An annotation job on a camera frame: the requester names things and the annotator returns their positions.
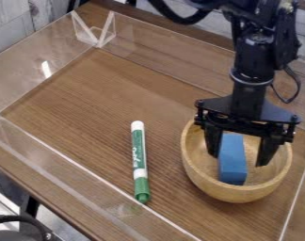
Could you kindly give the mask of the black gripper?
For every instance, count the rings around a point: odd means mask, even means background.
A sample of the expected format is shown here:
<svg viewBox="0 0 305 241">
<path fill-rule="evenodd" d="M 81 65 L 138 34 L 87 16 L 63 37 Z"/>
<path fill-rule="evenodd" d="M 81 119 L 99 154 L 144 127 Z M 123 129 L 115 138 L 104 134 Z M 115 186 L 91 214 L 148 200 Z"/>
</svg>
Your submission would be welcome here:
<svg viewBox="0 0 305 241">
<path fill-rule="evenodd" d="M 294 141 L 300 118 L 266 99 L 266 86 L 232 85 L 224 97 L 195 102 L 194 123 L 204 130 L 207 152 L 218 157 L 226 131 L 260 137 L 256 167 L 267 166 L 280 143 Z"/>
</svg>

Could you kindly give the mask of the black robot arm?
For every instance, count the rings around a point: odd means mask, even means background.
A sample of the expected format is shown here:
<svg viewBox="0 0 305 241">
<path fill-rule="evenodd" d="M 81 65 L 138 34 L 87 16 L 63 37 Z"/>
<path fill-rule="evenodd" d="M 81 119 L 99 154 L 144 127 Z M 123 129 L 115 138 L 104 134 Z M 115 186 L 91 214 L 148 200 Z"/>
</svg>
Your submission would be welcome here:
<svg viewBox="0 0 305 241">
<path fill-rule="evenodd" d="M 298 0 L 186 0 L 196 8 L 179 16 L 163 0 L 147 0 L 176 24 L 196 24 L 219 9 L 231 25 L 235 58 L 228 76 L 232 93 L 195 102 L 194 123 L 204 130 L 207 152 L 218 156 L 226 131 L 260 138 L 255 165 L 266 166 L 294 140 L 299 117 L 266 99 L 274 73 L 290 69 L 300 42 L 295 33 Z"/>
</svg>

